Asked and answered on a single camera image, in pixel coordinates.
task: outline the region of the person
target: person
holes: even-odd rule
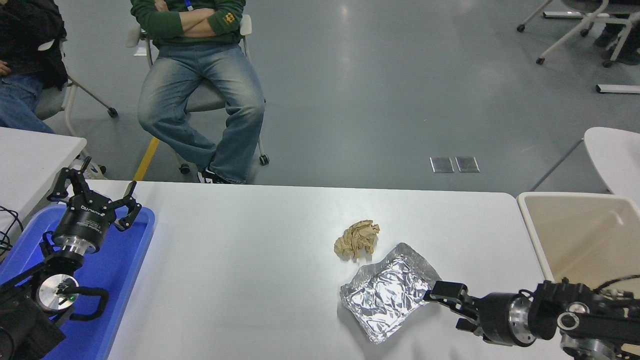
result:
[[[0,126],[52,133],[34,114],[43,88],[61,87],[67,72],[58,43],[66,36],[52,0],[0,0]],[[55,40],[46,51],[44,43]]]
[[[629,15],[617,15],[616,17],[622,19],[628,19]],[[593,42],[594,45],[598,47],[607,47],[613,40],[618,38],[618,34],[625,26],[623,24],[606,24],[604,30],[600,36]],[[626,65],[638,65],[640,64],[640,54],[638,54],[637,50],[640,47],[640,22],[633,25],[629,35],[627,36],[627,40],[622,45],[620,49],[620,54],[618,54],[617,62],[626,64]],[[602,54],[602,58],[610,58],[613,54],[614,47],[612,46],[610,49],[605,51]]]
[[[238,45],[246,1],[131,4],[131,14],[159,48],[138,103],[142,128],[194,163],[200,182],[244,184],[264,117],[258,76]],[[188,97],[202,79],[227,102],[227,127],[217,144],[191,127],[185,114]]]

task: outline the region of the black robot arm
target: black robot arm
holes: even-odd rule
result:
[[[475,298],[464,284],[437,281],[424,300],[462,316],[456,328],[487,343],[528,347],[536,338],[550,340],[559,329],[561,346],[574,359],[640,360],[621,349],[624,344],[640,345],[640,300],[631,292],[604,287],[591,290],[563,279],[545,281],[533,293],[520,290]]]
[[[89,161],[87,157],[80,170],[62,168],[47,196],[50,201],[66,203],[67,209],[56,229],[42,236],[44,260],[0,286],[2,359],[41,359],[65,339],[59,329],[65,321],[93,320],[106,308],[109,293],[80,286],[74,272],[82,267],[85,254],[100,250],[111,224],[120,231],[130,228],[141,205],[133,198],[135,181],[116,201],[89,189],[83,175]],[[74,191],[69,199],[67,181]],[[128,212],[116,219],[115,210],[122,206]],[[88,315],[74,313],[78,296],[99,297],[97,309]]]

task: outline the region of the beige bin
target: beige bin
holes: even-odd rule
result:
[[[595,193],[526,192],[518,196],[542,272],[591,289],[640,274],[640,211],[630,199]],[[612,286],[640,295],[640,279]]]

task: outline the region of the aluminum foil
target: aluminum foil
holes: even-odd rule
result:
[[[377,264],[360,267],[340,287],[342,305],[355,315],[369,339],[379,344],[396,332],[420,306],[438,272],[409,245],[399,243]]]

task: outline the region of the black jacket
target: black jacket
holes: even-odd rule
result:
[[[59,41],[67,35],[53,0],[9,0],[0,6],[0,60],[12,75],[37,72],[44,87],[67,82]],[[56,40],[47,51],[38,46]]]

